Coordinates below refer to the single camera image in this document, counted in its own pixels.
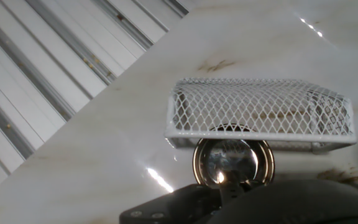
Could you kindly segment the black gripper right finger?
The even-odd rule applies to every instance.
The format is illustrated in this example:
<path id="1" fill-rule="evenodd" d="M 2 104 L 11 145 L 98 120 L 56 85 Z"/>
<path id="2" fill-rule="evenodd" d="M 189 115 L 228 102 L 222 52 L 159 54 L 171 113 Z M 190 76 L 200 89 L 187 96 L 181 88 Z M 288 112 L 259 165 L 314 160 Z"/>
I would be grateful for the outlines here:
<path id="1" fill-rule="evenodd" d="M 257 179 L 241 180 L 237 174 L 232 175 L 231 182 L 234 184 L 231 189 L 231 200 L 238 199 L 245 193 L 265 185 L 262 181 Z"/>

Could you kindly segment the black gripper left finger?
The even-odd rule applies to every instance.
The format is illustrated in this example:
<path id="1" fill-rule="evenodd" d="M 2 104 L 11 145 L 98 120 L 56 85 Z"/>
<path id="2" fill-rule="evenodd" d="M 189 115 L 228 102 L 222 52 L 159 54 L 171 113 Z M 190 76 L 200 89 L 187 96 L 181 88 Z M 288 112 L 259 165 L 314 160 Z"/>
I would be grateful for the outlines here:
<path id="1" fill-rule="evenodd" d="M 190 184 L 122 212 L 119 223 L 208 223 L 222 206 L 219 187 Z"/>

